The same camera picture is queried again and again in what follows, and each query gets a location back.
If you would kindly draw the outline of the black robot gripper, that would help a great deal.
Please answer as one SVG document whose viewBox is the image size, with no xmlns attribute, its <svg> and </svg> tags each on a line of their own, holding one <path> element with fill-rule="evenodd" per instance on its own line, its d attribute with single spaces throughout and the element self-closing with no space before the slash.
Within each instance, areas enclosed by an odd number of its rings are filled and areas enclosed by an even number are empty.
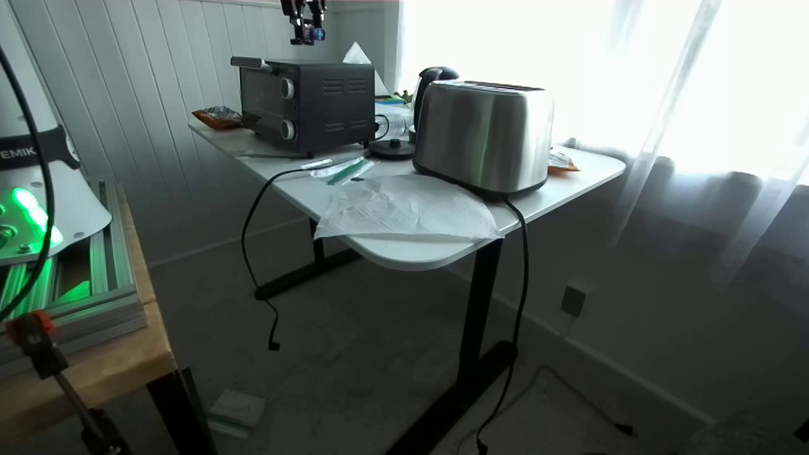
<svg viewBox="0 0 809 455">
<path fill-rule="evenodd" d="M 322 27 L 326 18 L 326 0 L 281 0 L 281 9 L 294 26 Z"/>
</svg>

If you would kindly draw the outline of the green lit metal robot base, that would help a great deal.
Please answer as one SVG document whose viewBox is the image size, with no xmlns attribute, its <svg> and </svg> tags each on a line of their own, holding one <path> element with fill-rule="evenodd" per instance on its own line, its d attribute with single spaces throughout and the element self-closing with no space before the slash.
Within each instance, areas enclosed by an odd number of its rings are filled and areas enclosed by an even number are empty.
<svg viewBox="0 0 809 455">
<path fill-rule="evenodd" d="M 122 194 L 111 182 L 86 182 L 51 163 L 56 223 L 48 259 L 13 319 L 43 310 L 65 352 L 80 352 L 147 326 L 130 258 Z M 39 167 L 0 172 L 2 302 L 36 269 L 48 224 Z"/>
</svg>

